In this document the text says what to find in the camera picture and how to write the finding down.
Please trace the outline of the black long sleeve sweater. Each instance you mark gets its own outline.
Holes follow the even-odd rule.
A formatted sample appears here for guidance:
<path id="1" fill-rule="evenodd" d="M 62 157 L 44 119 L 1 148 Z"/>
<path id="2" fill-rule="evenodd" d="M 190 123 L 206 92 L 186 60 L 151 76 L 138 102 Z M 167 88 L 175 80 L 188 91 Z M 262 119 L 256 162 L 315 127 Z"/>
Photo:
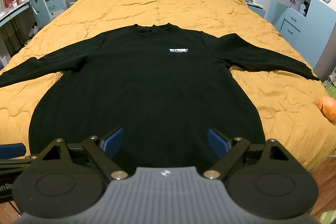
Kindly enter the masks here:
<path id="1" fill-rule="evenodd" d="M 207 170 L 216 156 L 207 132 L 265 142 L 254 104 L 231 74 L 286 71 L 308 80 L 309 67 L 252 45 L 237 34 L 220 38 L 172 24 L 103 32 L 31 57 L 1 74 L 1 87 L 61 72 L 37 104 L 29 146 L 40 153 L 54 139 L 68 143 L 123 128 L 114 162 L 138 167 L 194 166 Z"/>

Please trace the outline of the white blue wardrobe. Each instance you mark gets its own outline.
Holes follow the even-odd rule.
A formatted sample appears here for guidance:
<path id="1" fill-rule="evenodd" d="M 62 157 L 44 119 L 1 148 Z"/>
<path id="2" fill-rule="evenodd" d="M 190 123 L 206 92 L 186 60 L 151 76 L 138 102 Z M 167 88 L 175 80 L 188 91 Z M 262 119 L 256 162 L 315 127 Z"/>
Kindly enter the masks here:
<path id="1" fill-rule="evenodd" d="M 335 0 L 272 0 L 268 20 L 321 80 L 335 71 Z"/>

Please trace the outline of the orange plush toy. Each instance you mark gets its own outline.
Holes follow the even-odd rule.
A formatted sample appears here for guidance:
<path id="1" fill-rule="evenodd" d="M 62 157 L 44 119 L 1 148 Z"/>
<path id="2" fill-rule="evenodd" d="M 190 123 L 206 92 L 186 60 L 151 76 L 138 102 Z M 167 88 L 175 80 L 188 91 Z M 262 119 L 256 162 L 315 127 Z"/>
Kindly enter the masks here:
<path id="1" fill-rule="evenodd" d="M 336 120 L 336 100 L 329 96 L 321 97 L 317 103 L 318 109 L 330 121 Z"/>

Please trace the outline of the blue nightstand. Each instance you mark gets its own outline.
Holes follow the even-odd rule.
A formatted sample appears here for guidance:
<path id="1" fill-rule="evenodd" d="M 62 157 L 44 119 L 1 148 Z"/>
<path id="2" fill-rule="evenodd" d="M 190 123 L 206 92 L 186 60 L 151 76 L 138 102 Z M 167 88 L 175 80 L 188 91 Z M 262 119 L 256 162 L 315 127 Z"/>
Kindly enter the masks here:
<path id="1" fill-rule="evenodd" d="M 250 10 L 254 11 L 256 14 L 260 15 L 262 18 L 265 17 L 266 10 L 264 9 L 264 6 L 258 2 L 255 2 L 254 0 L 245 0 L 247 6 Z"/>

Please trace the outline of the white blue desk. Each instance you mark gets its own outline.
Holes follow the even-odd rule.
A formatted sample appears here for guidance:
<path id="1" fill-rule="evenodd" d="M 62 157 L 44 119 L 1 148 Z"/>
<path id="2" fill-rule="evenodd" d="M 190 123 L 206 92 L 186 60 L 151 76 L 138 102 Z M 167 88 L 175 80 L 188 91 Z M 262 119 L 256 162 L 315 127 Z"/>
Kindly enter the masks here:
<path id="1" fill-rule="evenodd" d="M 27 36 L 18 16 L 28 8 L 28 3 L 22 3 L 16 8 L 9 9 L 3 16 L 1 16 L 1 39 L 4 42 L 10 57 L 13 57 L 13 55 L 18 53 L 27 41 Z"/>

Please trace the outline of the blue desk chair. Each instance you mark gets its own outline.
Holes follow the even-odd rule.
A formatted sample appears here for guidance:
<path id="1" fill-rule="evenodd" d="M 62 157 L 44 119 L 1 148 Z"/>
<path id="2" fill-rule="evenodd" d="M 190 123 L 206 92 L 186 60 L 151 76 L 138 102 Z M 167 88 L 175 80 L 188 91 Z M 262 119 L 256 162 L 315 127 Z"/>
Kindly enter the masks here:
<path id="1" fill-rule="evenodd" d="M 39 29 L 51 22 L 51 16 L 45 0 L 29 0 L 35 20 Z"/>

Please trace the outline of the mustard yellow quilt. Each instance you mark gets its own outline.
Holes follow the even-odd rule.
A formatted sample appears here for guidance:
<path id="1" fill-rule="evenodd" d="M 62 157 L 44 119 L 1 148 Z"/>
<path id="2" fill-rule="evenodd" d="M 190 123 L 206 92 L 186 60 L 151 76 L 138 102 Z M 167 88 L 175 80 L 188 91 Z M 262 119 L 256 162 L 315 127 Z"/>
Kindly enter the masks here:
<path id="1" fill-rule="evenodd" d="M 207 132 L 277 139 L 307 169 L 335 150 L 309 64 L 244 0 L 78 0 L 1 70 L 1 143 L 39 153 L 124 130 L 114 161 L 194 166 Z"/>

